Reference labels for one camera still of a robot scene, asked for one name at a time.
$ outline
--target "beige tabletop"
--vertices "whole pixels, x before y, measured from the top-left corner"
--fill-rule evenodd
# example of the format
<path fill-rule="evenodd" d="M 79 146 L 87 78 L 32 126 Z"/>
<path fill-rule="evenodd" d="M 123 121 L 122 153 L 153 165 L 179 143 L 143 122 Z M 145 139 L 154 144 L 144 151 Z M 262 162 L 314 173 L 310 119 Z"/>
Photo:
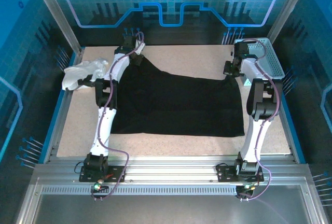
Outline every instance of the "beige tabletop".
<path fill-rule="evenodd" d="M 87 47 L 83 60 L 103 57 L 111 64 L 116 47 Z M 224 79 L 223 69 L 226 60 L 231 60 L 231 45 L 193 46 L 147 46 L 142 54 L 157 68 L 171 74 Z M 244 131 L 249 123 L 246 114 L 246 100 L 250 87 L 239 83 Z M 85 157 L 91 148 L 98 107 L 95 103 L 94 88 L 73 92 L 65 126 L 59 144 L 58 157 Z M 202 156 L 236 155 L 245 140 L 243 137 L 205 137 L 157 134 L 112 134 L 109 146 L 125 150 L 132 156 Z M 261 150 L 262 153 L 289 153 L 288 143 L 279 116 L 270 126 Z"/>

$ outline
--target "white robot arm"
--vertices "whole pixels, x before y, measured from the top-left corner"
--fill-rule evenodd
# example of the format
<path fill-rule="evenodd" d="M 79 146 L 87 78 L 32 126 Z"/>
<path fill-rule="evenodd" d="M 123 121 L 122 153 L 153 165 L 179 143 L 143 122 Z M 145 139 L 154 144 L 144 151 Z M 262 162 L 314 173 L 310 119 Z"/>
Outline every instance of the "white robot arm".
<path fill-rule="evenodd" d="M 233 62 L 226 62 L 224 74 L 232 76 L 245 75 L 252 86 L 247 100 L 247 113 L 249 115 L 249 127 L 244 145 L 235 162 L 237 175 L 255 176 L 259 170 L 257 158 L 260 160 L 260 150 L 263 145 L 267 129 L 271 121 L 265 122 L 258 139 L 258 134 L 264 120 L 273 115 L 276 109 L 276 92 L 269 80 L 256 67 L 257 56 L 249 54 L 248 44 L 244 42 L 234 45 Z M 282 93 L 281 80 L 272 79 L 278 94 Z"/>
<path fill-rule="evenodd" d="M 113 119 L 116 114 L 116 88 L 118 83 L 120 82 L 120 79 L 125 71 L 125 69 L 130 64 L 130 57 L 129 55 L 126 55 L 131 50 L 128 50 L 128 46 L 130 46 L 130 42 L 132 42 L 133 37 L 129 37 L 129 41 L 122 46 L 119 47 L 114 54 L 114 60 L 112 65 L 110 66 L 109 70 L 107 71 L 104 78 L 100 81 L 96 82 L 95 89 L 96 89 L 96 101 L 99 106 L 98 109 L 98 123 L 97 123 L 97 129 L 94 136 L 94 141 L 92 144 L 92 147 L 90 149 L 90 152 L 93 156 L 100 156 L 103 155 L 104 157 L 108 156 L 108 150 L 102 147 L 98 141 L 98 130 L 100 130 L 100 139 L 102 143 L 108 147 L 108 138 L 110 135 L 110 131 L 112 128 Z M 145 43 L 139 42 L 136 40 L 135 42 L 135 55 L 140 55 L 143 48 L 145 47 Z M 108 93 L 104 93 L 103 90 L 105 87 L 107 88 L 110 85 L 110 77 L 112 78 L 113 83 L 113 97 L 114 101 L 112 101 L 111 106 L 105 107 L 105 114 L 104 118 L 101 121 L 101 117 L 104 111 L 105 103 L 103 99 L 107 98 L 109 96 Z"/>

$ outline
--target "metal bracket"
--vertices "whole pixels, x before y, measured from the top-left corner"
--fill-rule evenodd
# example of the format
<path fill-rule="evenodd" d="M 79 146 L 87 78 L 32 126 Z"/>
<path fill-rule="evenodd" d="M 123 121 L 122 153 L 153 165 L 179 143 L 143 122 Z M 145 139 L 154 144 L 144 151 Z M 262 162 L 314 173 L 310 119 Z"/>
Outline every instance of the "metal bracket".
<path fill-rule="evenodd" d="M 258 168 L 256 176 L 239 176 L 235 166 L 218 166 L 217 177 L 219 183 L 260 183 L 264 181 L 261 167 Z"/>
<path fill-rule="evenodd" d="M 112 176 L 109 177 L 108 179 L 105 179 L 104 180 L 105 183 L 116 183 L 121 175 L 123 168 L 124 168 L 124 166 L 108 166 L 106 175 L 112 174 Z M 95 183 L 99 179 L 102 179 L 104 176 L 105 175 L 100 171 L 89 170 L 87 168 L 84 168 L 84 166 L 82 166 L 81 172 L 79 174 L 79 181 Z M 122 176 L 122 178 L 120 180 L 121 183 L 125 181 L 124 178 L 125 178 L 125 175 Z"/>

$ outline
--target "aluminum frame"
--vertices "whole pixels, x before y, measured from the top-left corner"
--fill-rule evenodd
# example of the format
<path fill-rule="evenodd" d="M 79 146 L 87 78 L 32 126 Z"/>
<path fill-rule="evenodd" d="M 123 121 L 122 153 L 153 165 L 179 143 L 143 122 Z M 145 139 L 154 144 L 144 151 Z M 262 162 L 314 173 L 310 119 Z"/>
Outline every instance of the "aluminum frame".
<path fill-rule="evenodd" d="M 272 44 L 279 35 L 289 15 L 293 12 L 297 2 L 298 0 L 287 0 L 286 4 L 284 4 L 283 8 L 281 9 L 267 36 Z"/>
<path fill-rule="evenodd" d="M 75 52 L 75 54 L 80 54 L 81 46 L 71 26 L 69 25 L 67 18 L 61 10 L 57 0 L 44 0 L 44 2 L 49 11 L 51 12 L 53 18 L 57 22 L 59 28 L 61 29 L 61 32 L 63 33 L 72 50 Z"/>
<path fill-rule="evenodd" d="M 215 164 L 231 162 L 235 157 L 226 156 L 224 157 L 226 159 L 222 160 L 220 158 L 222 156 L 207 156 L 205 159 L 201 158 L 201 161 L 192 161 L 191 157 L 178 157 L 177 160 L 175 157 L 162 157 L 157 161 L 154 161 L 153 158 L 150 161 L 143 158 L 132 158 L 129 162 L 125 182 L 121 184 L 118 194 L 137 194 L 142 187 L 145 189 L 174 188 L 174 192 L 168 192 L 168 195 L 183 194 L 183 189 L 193 187 L 199 189 L 195 194 L 212 195 L 211 190 L 218 194 L 218 189 L 229 188 L 230 184 L 218 183 Z M 262 162 L 270 168 L 273 174 L 271 185 L 300 186 L 311 223 L 328 223 L 309 166 L 307 164 L 291 164 L 288 158 L 281 162 L 278 160 L 279 158 L 278 155 L 262 156 Z M 43 194 L 89 194 L 89 188 L 92 184 L 80 183 L 78 174 L 74 173 L 73 168 L 77 162 L 77 160 L 58 160 L 36 166 L 17 223 L 33 222 L 38 212 L 40 196 Z M 124 162 L 124 159 L 118 159 L 114 161 L 114 164 L 124 164 Z M 155 194 L 152 192 L 154 191 L 150 190 L 139 194 Z"/>

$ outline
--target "white plastic bag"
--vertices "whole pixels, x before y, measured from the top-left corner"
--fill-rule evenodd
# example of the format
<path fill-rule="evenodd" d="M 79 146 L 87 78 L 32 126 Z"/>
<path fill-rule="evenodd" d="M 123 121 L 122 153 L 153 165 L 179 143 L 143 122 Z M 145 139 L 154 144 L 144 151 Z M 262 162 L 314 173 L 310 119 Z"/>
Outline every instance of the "white plastic bag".
<path fill-rule="evenodd" d="M 88 75 L 92 75 L 90 81 L 103 78 L 106 74 L 106 65 L 108 61 L 104 58 L 97 58 L 94 61 L 82 61 L 80 64 L 65 68 L 64 78 L 62 80 L 62 90 L 75 90 L 86 88 L 86 86 L 78 87 L 78 80 L 85 79 Z"/>

